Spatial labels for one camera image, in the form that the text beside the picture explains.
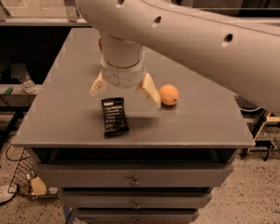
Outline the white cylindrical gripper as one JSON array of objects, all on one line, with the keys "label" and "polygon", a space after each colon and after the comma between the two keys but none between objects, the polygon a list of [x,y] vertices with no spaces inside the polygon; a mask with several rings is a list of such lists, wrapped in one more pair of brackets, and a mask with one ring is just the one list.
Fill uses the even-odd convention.
[{"label": "white cylindrical gripper", "polygon": [[154,106],[161,107],[161,96],[145,65],[145,53],[142,46],[103,47],[101,73],[94,80],[89,95],[96,96],[109,88],[129,89],[138,86],[138,92]]}]

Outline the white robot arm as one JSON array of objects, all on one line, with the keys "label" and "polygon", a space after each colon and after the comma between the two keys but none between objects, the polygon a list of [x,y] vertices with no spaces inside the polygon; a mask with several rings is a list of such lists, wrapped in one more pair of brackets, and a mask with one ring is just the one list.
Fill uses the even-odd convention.
[{"label": "white robot arm", "polygon": [[118,86],[153,49],[280,117],[280,27],[162,0],[77,0],[101,34],[104,78]]}]

